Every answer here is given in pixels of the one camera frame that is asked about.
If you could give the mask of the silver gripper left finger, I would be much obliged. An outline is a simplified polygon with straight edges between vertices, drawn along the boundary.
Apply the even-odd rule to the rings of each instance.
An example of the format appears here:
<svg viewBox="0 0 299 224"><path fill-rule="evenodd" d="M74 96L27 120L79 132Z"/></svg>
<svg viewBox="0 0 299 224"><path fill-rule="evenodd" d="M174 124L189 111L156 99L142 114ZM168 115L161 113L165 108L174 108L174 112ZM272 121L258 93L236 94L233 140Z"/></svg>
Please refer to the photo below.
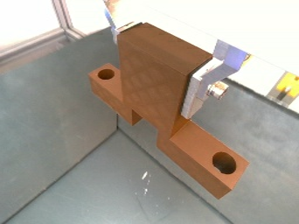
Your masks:
<svg viewBox="0 0 299 224"><path fill-rule="evenodd" d="M105 9L105 17L110 27L113 42L117 42L117 35L121 32L141 24L141 21L126 11Z"/></svg>

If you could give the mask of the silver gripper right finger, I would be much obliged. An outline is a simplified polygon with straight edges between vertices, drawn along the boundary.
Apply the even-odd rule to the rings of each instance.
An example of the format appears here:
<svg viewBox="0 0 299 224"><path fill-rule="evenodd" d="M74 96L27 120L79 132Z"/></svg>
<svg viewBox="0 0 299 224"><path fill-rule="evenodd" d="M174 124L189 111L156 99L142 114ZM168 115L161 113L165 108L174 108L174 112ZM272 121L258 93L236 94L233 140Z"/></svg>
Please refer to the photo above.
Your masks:
<svg viewBox="0 0 299 224"><path fill-rule="evenodd" d="M210 61L190 76L181 105L181 116L190 119L209 96L220 99L228 85L221 82L241 67L248 53L218 40Z"/></svg>

